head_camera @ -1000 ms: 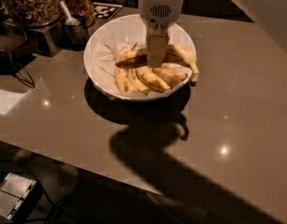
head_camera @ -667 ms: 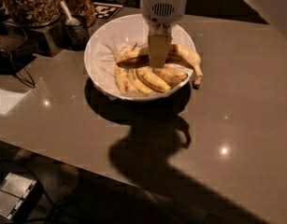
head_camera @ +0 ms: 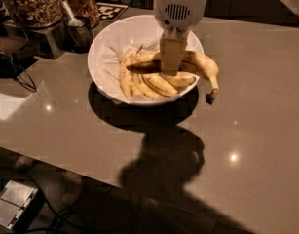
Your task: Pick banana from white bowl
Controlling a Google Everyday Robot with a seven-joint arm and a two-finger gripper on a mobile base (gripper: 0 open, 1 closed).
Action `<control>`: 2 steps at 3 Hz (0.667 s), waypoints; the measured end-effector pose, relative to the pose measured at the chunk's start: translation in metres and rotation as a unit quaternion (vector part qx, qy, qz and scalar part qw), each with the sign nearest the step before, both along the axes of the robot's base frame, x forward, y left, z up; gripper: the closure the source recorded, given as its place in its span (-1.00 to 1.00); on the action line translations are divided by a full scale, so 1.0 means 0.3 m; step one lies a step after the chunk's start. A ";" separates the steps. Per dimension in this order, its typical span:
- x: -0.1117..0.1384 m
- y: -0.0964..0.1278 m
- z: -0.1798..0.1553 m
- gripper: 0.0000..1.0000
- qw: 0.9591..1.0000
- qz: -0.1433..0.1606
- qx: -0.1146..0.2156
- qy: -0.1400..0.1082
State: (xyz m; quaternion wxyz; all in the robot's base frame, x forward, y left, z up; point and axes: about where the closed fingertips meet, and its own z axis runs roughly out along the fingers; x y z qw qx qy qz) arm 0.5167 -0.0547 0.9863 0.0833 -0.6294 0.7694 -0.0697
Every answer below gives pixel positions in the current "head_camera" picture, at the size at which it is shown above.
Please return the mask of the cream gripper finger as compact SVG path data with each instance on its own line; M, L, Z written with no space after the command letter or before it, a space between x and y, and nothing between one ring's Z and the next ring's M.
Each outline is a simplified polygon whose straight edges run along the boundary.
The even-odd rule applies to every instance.
M175 76L183 60L187 42L162 38L160 40L161 69L166 75Z

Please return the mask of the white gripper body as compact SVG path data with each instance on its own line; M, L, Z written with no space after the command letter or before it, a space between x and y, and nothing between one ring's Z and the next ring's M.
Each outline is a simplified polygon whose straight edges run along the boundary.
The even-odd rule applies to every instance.
M165 39L185 39L204 16L207 0L154 0L153 13Z

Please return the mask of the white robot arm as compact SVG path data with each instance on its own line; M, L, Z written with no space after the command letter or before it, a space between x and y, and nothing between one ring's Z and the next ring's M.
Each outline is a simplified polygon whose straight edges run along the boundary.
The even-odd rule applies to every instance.
M160 39L162 72L175 75L183 60L187 38L204 16L207 0L154 0L153 13L163 30ZM281 0L299 16L299 0Z

